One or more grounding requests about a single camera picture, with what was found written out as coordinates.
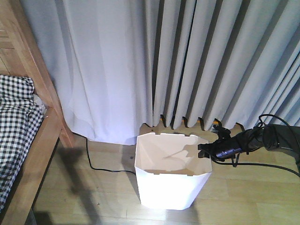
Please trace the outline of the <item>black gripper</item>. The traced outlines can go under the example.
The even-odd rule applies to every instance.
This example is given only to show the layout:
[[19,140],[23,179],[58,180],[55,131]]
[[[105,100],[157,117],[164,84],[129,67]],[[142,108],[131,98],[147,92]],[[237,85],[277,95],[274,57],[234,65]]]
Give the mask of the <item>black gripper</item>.
[[235,158],[235,155],[242,152],[242,147],[236,138],[217,140],[213,143],[198,145],[199,158],[213,158],[218,161]]

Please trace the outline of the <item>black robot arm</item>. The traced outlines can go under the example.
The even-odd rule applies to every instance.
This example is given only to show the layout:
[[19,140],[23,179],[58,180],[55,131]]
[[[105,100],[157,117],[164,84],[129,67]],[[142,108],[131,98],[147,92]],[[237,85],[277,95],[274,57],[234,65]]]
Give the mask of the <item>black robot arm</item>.
[[199,144],[199,158],[211,158],[223,162],[234,159],[236,154],[250,153],[261,147],[268,151],[280,151],[295,158],[300,166],[300,128],[279,124],[254,127],[231,137],[231,131],[214,125],[218,139],[213,143]]

